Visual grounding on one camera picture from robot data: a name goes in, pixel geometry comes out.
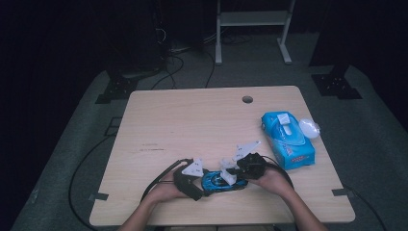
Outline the dark equipment cabinet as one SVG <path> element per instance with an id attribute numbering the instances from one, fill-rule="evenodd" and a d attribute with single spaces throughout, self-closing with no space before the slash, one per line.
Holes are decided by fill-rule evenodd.
<path id="1" fill-rule="evenodd" d="M 115 48 L 122 63 L 137 72 L 161 69 L 163 60 L 158 44 L 150 0 L 111 0 Z"/>

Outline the blue toy car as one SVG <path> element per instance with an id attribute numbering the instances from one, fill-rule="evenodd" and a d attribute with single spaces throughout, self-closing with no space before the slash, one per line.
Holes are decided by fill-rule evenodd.
<path id="1" fill-rule="evenodd" d="M 201 187 L 205 194 L 224 193 L 242 190 L 248 182 L 244 179 L 238 179 L 235 184 L 229 185 L 222 177 L 220 171 L 205 170 L 201 180 Z"/>

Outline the black stand base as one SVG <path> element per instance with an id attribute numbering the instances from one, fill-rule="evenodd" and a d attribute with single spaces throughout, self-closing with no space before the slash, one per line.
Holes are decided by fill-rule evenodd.
<path id="1" fill-rule="evenodd" d="M 361 99 L 359 91 L 345 79 L 349 65 L 334 65 L 329 73 L 313 74 L 312 79 L 322 96 L 337 96 L 342 100 Z"/>
<path id="2" fill-rule="evenodd" d="M 99 94 L 96 104 L 109 104 L 112 100 L 125 100 L 136 90 L 138 80 L 133 78 L 120 78 L 110 80 L 104 92 Z"/>

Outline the white wet wipe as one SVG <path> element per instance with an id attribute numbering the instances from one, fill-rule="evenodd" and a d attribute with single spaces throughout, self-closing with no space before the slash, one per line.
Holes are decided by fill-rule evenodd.
<path id="1" fill-rule="evenodd" d="M 228 185 L 232 186 L 237 182 L 238 177 L 236 174 L 229 173 L 229 168 L 235 170 L 238 166 L 235 163 L 229 162 L 227 159 L 222 159 L 220 161 L 220 176 Z"/>

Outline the person's right hand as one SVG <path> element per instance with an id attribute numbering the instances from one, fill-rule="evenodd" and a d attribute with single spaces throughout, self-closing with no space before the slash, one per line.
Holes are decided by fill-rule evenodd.
<path id="1" fill-rule="evenodd" d="M 250 179 L 249 182 L 281 197 L 288 197 L 294 192 L 285 177 L 273 168 L 267 168 L 263 176 L 259 179 Z"/>

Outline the blue wet wipes pack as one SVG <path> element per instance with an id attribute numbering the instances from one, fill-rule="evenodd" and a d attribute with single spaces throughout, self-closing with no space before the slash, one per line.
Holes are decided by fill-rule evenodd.
<path id="1" fill-rule="evenodd" d="M 320 135 L 320 129 L 313 120 L 297 120 L 289 112 L 268 112 L 262 116 L 262 129 L 277 163 L 283 169 L 295 169 L 315 163 L 316 150 L 311 139 Z"/>

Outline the person's left hand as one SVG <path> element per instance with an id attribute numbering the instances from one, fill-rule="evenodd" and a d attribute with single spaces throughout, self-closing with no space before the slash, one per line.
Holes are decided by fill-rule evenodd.
<path id="1" fill-rule="evenodd" d="M 188 198 L 187 195 L 177 189 L 173 180 L 173 172 L 171 171 L 161 179 L 160 183 L 153 187 L 142 201 L 157 205 L 158 203 L 167 202 L 175 198 Z"/>

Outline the white metal stand frame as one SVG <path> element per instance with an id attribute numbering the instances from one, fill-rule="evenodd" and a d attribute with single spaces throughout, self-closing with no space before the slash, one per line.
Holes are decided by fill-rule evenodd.
<path id="1" fill-rule="evenodd" d="M 277 44 L 284 63 L 291 64 L 292 58 L 286 46 L 286 39 L 293 17 L 294 5 L 295 0 L 290 0 L 289 7 L 284 11 L 223 12 L 221 10 L 221 0 L 217 0 L 215 63 L 222 64 L 222 28 L 244 26 L 282 26 L 282 35 L 277 39 Z"/>

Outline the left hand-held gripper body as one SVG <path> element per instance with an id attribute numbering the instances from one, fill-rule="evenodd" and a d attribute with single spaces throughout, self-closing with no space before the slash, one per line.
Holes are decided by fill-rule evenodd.
<path id="1" fill-rule="evenodd" d="M 173 172 L 176 188 L 194 201 L 199 200 L 204 192 L 198 188 L 194 181 L 204 176 L 204 169 L 200 159 L 188 159 L 187 163 Z"/>

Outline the black tape floor outline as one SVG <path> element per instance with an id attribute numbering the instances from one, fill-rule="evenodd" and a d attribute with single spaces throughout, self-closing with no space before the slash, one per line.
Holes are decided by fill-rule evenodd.
<path id="1" fill-rule="evenodd" d="M 109 124 L 107 126 L 107 128 L 105 129 L 105 136 L 114 136 L 117 134 L 119 127 L 120 127 L 120 123 L 121 123 L 122 117 L 121 116 L 114 116 L 111 118 L 111 120 L 109 121 Z"/>

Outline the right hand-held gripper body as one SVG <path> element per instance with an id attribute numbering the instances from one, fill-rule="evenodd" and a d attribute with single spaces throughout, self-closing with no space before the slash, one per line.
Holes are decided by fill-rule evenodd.
<path id="1" fill-rule="evenodd" d="M 242 170 L 243 179 L 259 179 L 264 175 L 266 161 L 253 150 L 260 145 L 260 141 L 238 144 L 233 161 Z"/>

